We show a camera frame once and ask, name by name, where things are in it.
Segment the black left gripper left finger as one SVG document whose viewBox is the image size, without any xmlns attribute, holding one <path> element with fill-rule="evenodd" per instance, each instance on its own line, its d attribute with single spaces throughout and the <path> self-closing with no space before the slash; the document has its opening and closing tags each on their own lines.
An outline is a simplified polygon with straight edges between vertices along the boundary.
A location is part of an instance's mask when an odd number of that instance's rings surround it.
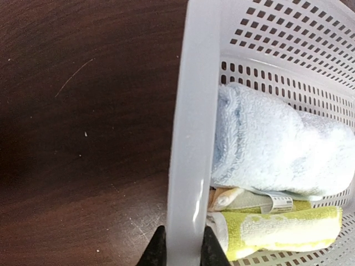
<svg viewBox="0 0 355 266">
<path fill-rule="evenodd" d="M 166 230 L 158 226 L 137 266 L 166 266 Z"/>
</svg>

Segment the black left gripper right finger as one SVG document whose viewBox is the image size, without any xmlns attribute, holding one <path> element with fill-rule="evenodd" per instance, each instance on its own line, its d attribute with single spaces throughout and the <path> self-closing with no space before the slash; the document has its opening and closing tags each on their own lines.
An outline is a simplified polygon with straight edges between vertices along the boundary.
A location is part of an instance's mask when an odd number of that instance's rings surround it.
<svg viewBox="0 0 355 266">
<path fill-rule="evenodd" d="M 206 226 L 201 247 L 201 266 L 229 266 L 224 251 L 211 227 Z"/>
</svg>

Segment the green patterned white towel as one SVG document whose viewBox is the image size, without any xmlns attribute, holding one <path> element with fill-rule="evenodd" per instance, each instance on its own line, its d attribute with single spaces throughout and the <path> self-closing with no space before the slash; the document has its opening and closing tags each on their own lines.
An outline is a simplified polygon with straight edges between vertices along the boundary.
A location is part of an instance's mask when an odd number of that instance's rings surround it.
<svg viewBox="0 0 355 266">
<path fill-rule="evenodd" d="M 339 206 L 313 208 L 290 200 L 286 208 L 269 195 L 236 188 L 212 188 L 206 224 L 229 261 L 259 250 L 311 252 L 328 248 L 342 229 Z"/>
</svg>

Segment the light blue towel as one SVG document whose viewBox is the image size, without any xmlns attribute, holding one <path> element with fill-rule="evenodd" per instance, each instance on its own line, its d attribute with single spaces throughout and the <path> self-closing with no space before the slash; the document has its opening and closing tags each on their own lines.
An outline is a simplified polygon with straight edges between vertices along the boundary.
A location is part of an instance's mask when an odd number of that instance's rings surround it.
<svg viewBox="0 0 355 266">
<path fill-rule="evenodd" d="M 238 83 L 218 90 L 211 182 L 215 187 L 336 195 L 354 176 L 354 133 Z"/>
</svg>

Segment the white perforated plastic basket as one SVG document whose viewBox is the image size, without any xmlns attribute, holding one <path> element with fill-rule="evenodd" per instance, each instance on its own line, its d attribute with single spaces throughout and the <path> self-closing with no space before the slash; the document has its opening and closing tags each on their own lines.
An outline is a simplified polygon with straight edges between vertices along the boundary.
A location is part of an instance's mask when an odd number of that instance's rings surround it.
<svg viewBox="0 0 355 266">
<path fill-rule="evenodd" d="M 231 81 L 354 126 L 353 1 L 189 1 L 169 169 L 168 265 L 199 265 L 217 88 Z"/>
</svg>

